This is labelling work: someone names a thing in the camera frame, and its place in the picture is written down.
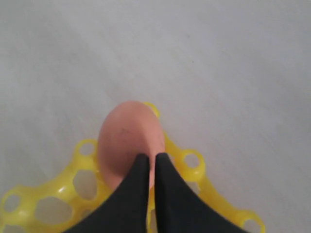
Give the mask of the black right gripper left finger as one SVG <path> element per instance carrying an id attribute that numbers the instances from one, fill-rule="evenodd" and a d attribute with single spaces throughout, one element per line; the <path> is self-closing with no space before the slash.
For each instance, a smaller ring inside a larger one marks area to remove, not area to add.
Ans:
<path id="1" fill-rule="evenodd" d="M 116 190 L 68 233 L 146 233 L 149 197 L 149 159 L 136 156 Z"/>

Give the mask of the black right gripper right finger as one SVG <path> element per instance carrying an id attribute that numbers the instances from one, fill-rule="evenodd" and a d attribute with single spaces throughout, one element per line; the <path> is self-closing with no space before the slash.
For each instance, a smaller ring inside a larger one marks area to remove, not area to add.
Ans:
<path id="1" fill-rule="evenodd" d="M 245 232 L 206 205 L 166 153 L 159 153 L 155 160 L 155 214 L 159 233 Z"/>

